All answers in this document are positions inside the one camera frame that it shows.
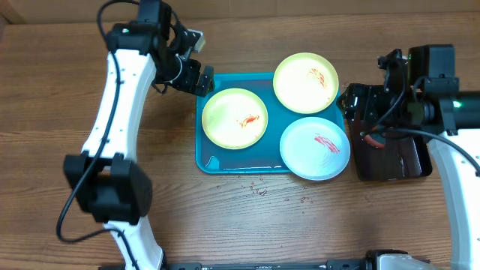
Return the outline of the orange black sponge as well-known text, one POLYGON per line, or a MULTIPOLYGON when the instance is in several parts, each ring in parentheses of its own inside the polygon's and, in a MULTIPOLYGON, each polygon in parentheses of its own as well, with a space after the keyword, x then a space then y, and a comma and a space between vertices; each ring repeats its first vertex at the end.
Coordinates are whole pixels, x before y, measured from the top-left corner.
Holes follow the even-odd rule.
POLYGON ((364 141, 377 149, 383 149, 386 144, 386 139, 376 133, 366 135, 364 141))

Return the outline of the yellow plate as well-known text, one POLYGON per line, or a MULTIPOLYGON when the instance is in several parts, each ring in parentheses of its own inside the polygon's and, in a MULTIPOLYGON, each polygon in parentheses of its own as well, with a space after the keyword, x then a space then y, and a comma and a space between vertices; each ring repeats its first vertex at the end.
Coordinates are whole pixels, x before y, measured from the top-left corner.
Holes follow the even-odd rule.
POLYGON ((312 52, 286 57, 276 68, 273 89, 288 110, 314 114, 325 110, 337 97, 339 79, 330 61, 312 52))
POLYGON ((202 110, 202 129, 216 146, 246 149, 266 132, 269 114, 262 99, 243 88, 228 88, 214 94, 202 110))

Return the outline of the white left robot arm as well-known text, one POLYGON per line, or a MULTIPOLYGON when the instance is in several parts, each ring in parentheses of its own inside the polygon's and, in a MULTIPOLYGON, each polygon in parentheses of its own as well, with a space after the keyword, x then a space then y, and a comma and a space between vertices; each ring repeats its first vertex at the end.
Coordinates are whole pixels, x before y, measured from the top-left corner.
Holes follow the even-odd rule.
POLYGON ((140 120, 150 89, 205 97, 215 87, 214 69, 191 58, 204 35, 186 28, 166 2, 142 0, 137 7, 135 20, 100 33, 108 51, 106 83, 82 151, 64 158, 71 187, 66 206, 78 203, 102 224, 125 269, 166 269, 148 219, 152 181, 137 163, 140 120))

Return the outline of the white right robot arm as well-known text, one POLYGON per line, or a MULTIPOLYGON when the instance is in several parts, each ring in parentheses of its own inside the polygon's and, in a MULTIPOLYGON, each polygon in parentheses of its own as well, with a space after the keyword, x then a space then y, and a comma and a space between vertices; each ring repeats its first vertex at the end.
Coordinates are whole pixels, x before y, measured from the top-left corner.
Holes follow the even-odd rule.
POLYGON ((358 177, 419 179, 437 170, 451 231, 452 269, 479 267, 479 93, 461 91, 451 44, 379 57, 381 85, 352 83, 337 99, 358 177))

